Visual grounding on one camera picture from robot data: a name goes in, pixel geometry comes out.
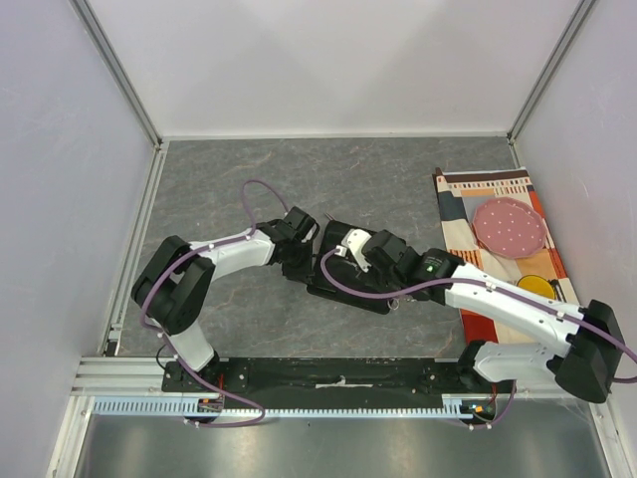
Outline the black zip tool case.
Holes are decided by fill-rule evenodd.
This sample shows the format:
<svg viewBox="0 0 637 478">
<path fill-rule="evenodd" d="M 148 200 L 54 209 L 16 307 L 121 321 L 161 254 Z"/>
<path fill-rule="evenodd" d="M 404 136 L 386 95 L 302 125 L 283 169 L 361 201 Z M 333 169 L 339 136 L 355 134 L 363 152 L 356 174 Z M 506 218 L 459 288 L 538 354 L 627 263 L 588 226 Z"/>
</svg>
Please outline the black zip tool case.
<svg viewBox="0 0 637 478">
<path fill-rule="evenodd" d="M 307 285 L 307 292 L 323 299 L 331 300 L 366 312 L 387 315 L 390 312 L 387 300 L 372 300 L 353 296 L 336 288 L 325 276 L 320 267 L 321 258 L 341 243 L 341 240 L 354 226 L 338 220 L 329 219 L 321 233 L 318 251 L 315 253 L 313 274 Z M 326 261 L 330 275 L 347 288 L 364 293 L 381 293 L 374 280 L 364 273 L 353 259 L 336 255 Z"/>
</svg>

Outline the silver hair scissors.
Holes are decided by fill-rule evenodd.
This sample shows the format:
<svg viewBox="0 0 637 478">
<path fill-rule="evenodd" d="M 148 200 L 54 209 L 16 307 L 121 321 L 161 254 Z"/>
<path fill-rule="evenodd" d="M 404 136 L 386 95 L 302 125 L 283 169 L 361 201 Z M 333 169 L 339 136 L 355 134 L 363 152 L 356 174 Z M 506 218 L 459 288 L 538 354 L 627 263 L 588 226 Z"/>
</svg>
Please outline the silver hair scissors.
<svg viewBox="0 0 637 478">
<path fill-rule="evenodd" d="M 397 311 L 402 304 L 409 304 L 414 302 L 414 299 L 409 296 L 400 296 L 387 300 L 387 306 L 390 311 Z"/>
</svg>

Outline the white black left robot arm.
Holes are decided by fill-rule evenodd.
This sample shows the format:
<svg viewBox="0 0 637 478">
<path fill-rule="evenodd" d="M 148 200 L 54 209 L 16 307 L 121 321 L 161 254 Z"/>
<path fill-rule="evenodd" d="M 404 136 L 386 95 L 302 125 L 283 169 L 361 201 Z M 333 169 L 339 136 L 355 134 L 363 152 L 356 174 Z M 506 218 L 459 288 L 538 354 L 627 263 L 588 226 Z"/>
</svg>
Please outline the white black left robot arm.
<svg viewBox="0 0 637 478">
<path fill-rule="evenodd" d="M 260 222 L 225 238 L 187 242 L 163 240 L 134 282 L 130 297 L 141 308 L 140 322 L 163 334 L 186 363 L 184 380 L 207 391 L 218 380 L 218 354 L 198 317 L 213 282 L 255 267 L 279 264 L 284 277 L 306 283 L 313 267 L 318 223 L 302 209 Z"/>
</svg>

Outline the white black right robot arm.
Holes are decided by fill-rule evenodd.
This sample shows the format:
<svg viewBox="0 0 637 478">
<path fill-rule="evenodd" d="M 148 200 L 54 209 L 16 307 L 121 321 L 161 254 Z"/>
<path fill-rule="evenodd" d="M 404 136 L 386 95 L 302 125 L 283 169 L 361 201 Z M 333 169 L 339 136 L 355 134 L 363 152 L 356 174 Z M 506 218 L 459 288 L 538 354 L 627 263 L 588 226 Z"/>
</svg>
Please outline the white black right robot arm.
<svg viewBox="0 0 637 478">
<path fill-rule="evenodd" d="M 419 253 L 386 230 L 365 235 L 352 254 L 382 291 L 469 311 L 531 338 L 508 350 L 480 345 L 472 358 L 456 366 L 463 389 L 475 392 L 489 382 L 520 380 L 537 367 L 577 398 L 606 401 L 624 345 L 609 305 L 592 300 L 581 307 L 547 299 L 444 250 Z"/>
</svg>

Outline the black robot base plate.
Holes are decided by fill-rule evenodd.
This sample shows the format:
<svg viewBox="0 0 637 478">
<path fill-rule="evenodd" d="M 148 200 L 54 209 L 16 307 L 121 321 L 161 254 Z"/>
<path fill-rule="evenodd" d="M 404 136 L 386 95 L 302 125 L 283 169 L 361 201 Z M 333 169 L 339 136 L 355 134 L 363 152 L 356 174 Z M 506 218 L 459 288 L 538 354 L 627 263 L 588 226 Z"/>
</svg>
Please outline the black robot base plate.
<svg viewBox="0 0 637 478">
<path fill-rule="evenodd" d="M 277 388 L 320 389 L 356 385 L 426 394 L 509 392 L 455 361 L 433 358 L 222 358 L 194 373 L 178 361 L 164 366 L 164 391 L 202 390 L 200 382 L 240 394 Z"/>
</svg>

